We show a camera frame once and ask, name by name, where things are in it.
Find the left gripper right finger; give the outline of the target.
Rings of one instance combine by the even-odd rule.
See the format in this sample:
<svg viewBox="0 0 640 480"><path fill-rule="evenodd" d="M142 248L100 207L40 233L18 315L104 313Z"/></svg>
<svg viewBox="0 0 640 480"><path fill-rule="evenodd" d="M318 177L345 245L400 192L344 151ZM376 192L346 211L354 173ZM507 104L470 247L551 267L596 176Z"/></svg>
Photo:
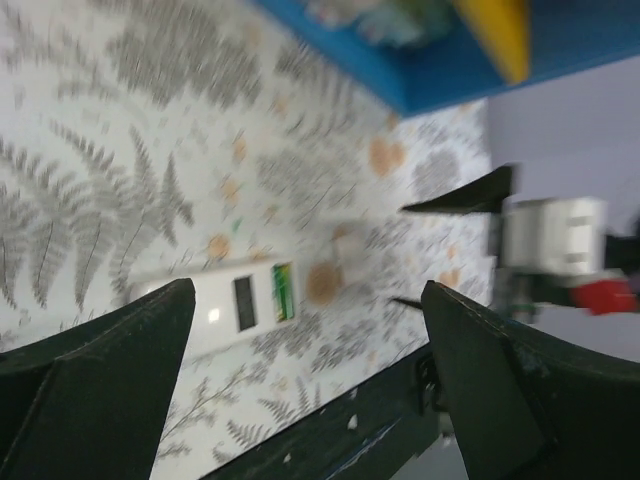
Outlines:
<svg viewBox="0 0 640 480"><path fill-rule="evenodd" d="M437 373L471 479L636 479L639 366L430 281Z"/></svg>

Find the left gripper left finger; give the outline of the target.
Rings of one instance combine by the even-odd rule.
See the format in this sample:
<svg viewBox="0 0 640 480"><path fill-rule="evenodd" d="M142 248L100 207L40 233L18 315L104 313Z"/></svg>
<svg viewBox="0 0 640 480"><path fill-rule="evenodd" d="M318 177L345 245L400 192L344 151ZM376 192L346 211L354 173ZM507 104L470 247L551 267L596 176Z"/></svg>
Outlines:
<svg viewBox="0 0 640 480"><path fill-rule="evenodd" d="M2 478L149 478L194 310L179 279L2 354Z"/></svg>

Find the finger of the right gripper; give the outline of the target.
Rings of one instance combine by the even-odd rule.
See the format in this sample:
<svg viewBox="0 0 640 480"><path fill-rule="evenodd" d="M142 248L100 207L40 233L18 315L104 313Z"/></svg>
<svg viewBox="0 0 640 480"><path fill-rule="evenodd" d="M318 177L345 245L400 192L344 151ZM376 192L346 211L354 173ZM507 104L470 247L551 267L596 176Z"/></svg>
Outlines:
<svg viewBox="0 0 640 480"><path fill-rule="evenodd" d="M512 194L514 167L503 165L439 197L403 206L400 211L424 214L500 213Z"/></svg>
<svg viewBox="0 0 640 480"><path fill-rule="evenodd" d="M407 308L410 308L410 309L413 309L413 310L417 310L419 312L423 311L421 302L418 301L418 300L411 300L411 299L404 298L404 297L393 297L391 299L391 301L393 303L402 305L404 307L407 307Z"/></svg>

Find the white remote battery cover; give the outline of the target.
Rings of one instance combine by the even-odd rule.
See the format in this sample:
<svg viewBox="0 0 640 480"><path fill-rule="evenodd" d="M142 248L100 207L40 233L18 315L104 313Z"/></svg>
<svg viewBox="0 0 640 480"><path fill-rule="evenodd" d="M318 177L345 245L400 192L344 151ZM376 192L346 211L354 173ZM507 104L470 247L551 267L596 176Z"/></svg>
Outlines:
<svg viewBox="0 0 640 480"><path fill-rule="evenodd" d="M332 234L331 246L341 284L352 287L364 283L371 271L366 232L355 224L338 224Z"/></svg>

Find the green battery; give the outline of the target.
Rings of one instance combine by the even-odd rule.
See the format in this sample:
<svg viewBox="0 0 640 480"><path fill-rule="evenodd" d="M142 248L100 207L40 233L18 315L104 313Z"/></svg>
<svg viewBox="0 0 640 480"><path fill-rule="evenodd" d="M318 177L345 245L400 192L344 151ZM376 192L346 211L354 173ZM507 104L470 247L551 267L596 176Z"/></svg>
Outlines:
<svg viewBox="0 0 640 480"><path fill-rule="evenodd" d="M295 316L291 265L285 264L281 268L281 273L283 278L283 302L285 305L284 316L289 320Z"/></svg>
<svg viewBox="0 0 640 480"><path fill-rule="evenodd" d="M281 271L279 266L273 267L274 298L277 304L276 310L279 322L284 321L287 314L285 277L286 275Z"/></svg>

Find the white remote control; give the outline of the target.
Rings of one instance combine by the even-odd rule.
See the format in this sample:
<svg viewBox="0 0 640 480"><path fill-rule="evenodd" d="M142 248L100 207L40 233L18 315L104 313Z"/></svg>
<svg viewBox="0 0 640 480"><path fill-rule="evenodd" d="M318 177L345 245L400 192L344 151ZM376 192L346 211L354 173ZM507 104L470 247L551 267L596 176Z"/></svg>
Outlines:
<svg viewBox="0 0 640 480"><path fill-rule="evenodd" d="M272 269L291 265L295 316L279 322ZM185 358L224 351L301 319L298 272L291 258L267 256L222 264L183 275L192 280L195 310Z"/></svg>

